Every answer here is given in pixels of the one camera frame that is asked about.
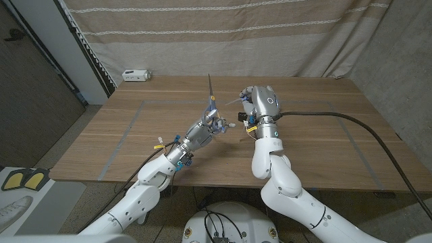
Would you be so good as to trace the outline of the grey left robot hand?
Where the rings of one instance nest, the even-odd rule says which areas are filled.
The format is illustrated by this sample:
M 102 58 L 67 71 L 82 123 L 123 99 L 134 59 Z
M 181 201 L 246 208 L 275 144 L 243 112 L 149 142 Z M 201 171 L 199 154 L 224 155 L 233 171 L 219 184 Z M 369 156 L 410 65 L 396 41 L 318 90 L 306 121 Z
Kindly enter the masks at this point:
M 189 164 L 194 151 L 208 145 L 214 135 L 220 132 L 226 133 L 228 128 L 235 126 L 235 123 L 229 123 L 220 117 L 217 109 L 205 111 L 202 117 L 189 128 L 179 145 L 166 155 L 166 158 L 174 165 L 178 162 Z

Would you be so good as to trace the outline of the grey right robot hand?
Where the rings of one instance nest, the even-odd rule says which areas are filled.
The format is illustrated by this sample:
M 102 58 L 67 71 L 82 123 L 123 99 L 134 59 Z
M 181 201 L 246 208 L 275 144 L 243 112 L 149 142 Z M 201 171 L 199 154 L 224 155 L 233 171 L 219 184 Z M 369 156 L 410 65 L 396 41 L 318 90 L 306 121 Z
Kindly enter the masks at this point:
M 270 86 L 248 86 L 239 97 L 244 112 L 254 118 L 256 138 L 279 138 L 274 117 L 279 114 L 280 107 L 273 89 Z

